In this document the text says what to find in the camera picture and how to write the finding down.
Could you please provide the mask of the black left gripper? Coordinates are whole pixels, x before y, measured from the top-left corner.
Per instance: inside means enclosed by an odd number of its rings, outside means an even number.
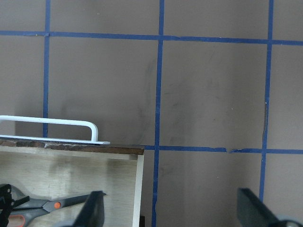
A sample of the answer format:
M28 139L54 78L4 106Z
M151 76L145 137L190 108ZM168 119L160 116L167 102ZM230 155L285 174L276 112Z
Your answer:
M29 196L25 196L19 200L12 197L11 184L3 184L0 186L0 226L6 227L9 223L9 217L15 207L18 207L30 200Z

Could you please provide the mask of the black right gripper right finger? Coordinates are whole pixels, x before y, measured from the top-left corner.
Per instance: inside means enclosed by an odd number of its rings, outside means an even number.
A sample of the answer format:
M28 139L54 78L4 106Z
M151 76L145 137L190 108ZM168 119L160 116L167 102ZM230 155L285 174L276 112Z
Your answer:
M270 227L279 222L249 188L237 190L237 218L242 227Z

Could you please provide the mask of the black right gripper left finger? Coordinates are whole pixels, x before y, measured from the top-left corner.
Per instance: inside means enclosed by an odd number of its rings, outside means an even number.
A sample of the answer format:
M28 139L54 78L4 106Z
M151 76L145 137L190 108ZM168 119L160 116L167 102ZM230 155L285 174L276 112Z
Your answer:
M102 191L90 193L73 223L74 227L102 227L104 225L104 195Z

